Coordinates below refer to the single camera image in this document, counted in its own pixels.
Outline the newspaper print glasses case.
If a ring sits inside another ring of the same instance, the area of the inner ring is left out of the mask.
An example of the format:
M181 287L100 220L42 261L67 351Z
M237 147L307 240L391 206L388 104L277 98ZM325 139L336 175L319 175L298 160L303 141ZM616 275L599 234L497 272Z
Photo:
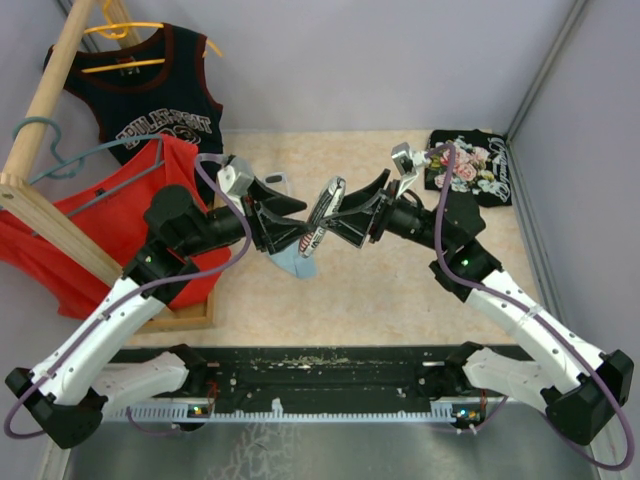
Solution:
M346 180L340 176L332 177L319 194L307 222L315 226L299 240L298 253L303 258L309 258L324 239L326 229L320 222L335 214L342 203L346 191Z

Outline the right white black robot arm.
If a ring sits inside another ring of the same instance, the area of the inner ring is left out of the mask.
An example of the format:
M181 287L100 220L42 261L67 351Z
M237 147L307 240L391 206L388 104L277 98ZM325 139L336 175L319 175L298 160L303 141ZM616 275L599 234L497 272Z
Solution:
M461 396L488 389L541 412L571 442L586 446L629 396L634 363L562 325L517 285L477 240L485 223L469 193L442 193L429 211L398 195L399 182L383 172L345 196L323 228L356 247L386 232L435 250L436 281L465 305L495 322L529 355L520 361L465 343L451 358L448 387Z

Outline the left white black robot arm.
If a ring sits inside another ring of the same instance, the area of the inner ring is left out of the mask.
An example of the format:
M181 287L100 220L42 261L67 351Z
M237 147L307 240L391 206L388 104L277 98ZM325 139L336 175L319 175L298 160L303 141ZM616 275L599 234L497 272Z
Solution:
M311 231L292 219L306 203L254 180L239 201L205 212L182 185L161 188L143 219L145 244L99 306L46 360L6 377L47 435L62 449L89 438L112 412L165 393L194 397L208 384L206 360L185 344L118 373L105 372L114 355L148 320L204 277L192 258L239 240L276 253Z

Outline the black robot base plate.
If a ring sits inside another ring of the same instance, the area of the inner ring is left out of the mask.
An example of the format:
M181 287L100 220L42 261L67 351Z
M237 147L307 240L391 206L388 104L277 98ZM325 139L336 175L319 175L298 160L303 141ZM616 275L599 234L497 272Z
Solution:
M217 413L425 413L444 398L498 393L465 387L447 372L450 346L198 347L207 363L197 386L162 399L208 398Z

